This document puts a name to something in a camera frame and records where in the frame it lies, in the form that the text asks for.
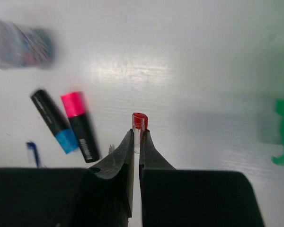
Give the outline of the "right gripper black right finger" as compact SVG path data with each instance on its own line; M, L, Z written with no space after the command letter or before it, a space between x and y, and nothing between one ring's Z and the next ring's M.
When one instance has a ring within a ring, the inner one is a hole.
M144 227L178 227L177 170L156 150L149 130L141 139L139 179Z

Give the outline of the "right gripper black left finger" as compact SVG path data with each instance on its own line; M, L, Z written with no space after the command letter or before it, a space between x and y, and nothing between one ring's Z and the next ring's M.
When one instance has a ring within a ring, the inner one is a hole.
M126 227L133 214L134 133L88 169L81 201L83 227Z

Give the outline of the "red ballpoint pen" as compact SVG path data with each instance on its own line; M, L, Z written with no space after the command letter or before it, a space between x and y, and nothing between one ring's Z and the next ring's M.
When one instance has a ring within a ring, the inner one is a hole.
M144 131L148 128L148 117L144 113L132 114L132 130L134 132L134 152L140 153L140 143Z

